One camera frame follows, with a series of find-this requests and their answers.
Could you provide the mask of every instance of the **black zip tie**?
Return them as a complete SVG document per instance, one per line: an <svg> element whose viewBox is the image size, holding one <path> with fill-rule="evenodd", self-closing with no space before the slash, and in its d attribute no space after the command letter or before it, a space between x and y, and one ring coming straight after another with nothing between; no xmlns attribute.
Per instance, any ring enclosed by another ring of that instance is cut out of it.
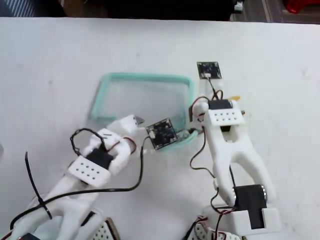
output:
<svg viewBox="0 0 320 240"><path fill-rule="evenodd" d="M41 198L41 196L40 196L40 194L39 194L39 192L38 192L38 190L37 190L37 188L36 188L34 179L32 178L32 174L31 174L31 170L30 170L30 166L29 166L29 160L28 160L28 152L27 152L27 151L25 152L24 161L25 161L25 166L26 166L26 170L27 170L27 172L28 172L28 176L29 176L31 185L32 185L32 187L33 187L33 190L34 190L34 192L35 192L35 195L36 195L37 198L38 198L39 204L41 205L41 207L44 208L44 210L45 210L46 213L48 214L49 218L52 219L51 212L49 211L49 209L47 208L46 204L44 203L44 200Z"/></svg>

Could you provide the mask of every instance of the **circuit board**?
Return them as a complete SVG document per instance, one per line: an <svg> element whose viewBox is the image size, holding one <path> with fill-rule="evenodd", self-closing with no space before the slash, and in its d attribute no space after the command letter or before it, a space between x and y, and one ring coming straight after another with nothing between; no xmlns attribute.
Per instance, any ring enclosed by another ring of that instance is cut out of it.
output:
<svg viewBox="0 0 320 240"><path fill-rule="evenodd" d="M178 140L177 134L169 118L148 126L146 130L155 150L173 144Z"/></svg>
<svg viewBox="0 0 320 240"><path fill-rule="evenodd" d="M220 68L217 61L197 62L196 64L200 79L208 79L207 75L209 75L211 79L221 79Z"/></svg>

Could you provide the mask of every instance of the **white table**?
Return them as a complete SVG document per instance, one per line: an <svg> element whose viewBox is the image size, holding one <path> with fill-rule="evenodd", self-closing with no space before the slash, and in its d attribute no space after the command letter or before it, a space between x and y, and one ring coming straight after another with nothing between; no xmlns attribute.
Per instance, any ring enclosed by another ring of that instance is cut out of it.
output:
<svg viewBox="0 0 320 240"><path fill-rule="evenodd" d="M252 141L277 188L279 239L319 235L320 26L75 18L0 19L0 233L35 195L24 164L46 193L75 155L71 133L85 124L109 72L184 75L218 61L225 96L240 95ZM214 194L189 168L202 144L146 155L140 187L101 194L98 207L124 240L181 239ZM196 160L211 167L209 149ZM131 186L135 160L110 186ZM234 167L237 183L248 178Z"/></svg>

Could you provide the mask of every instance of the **transparent plastic container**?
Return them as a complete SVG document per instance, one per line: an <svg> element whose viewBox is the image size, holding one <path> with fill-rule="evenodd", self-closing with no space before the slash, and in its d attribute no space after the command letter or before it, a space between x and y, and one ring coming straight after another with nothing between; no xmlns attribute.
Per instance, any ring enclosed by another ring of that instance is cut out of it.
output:
<svg viewBox="0 0 320 240"><path fill-rule="evenodd" d="M98 87L87 126L103 128L133 114L144 119L142 127L170 118L174 130L180 132L189 128L188 108L194 91L194 82L185 76L109 73ZM195 136L192 134L175 145L188 143Z"/></svg>

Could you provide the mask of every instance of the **red object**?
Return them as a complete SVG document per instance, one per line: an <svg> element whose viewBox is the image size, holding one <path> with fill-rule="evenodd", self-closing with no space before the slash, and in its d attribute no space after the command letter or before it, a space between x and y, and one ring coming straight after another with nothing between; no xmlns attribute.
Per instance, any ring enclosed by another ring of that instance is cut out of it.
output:
<svg viewBox="0 0 320 240"><path fill-rule="evenodd" d="M286 9L292 13L297 14L305 5L320 4L320 0L287 0Z"/></svg>

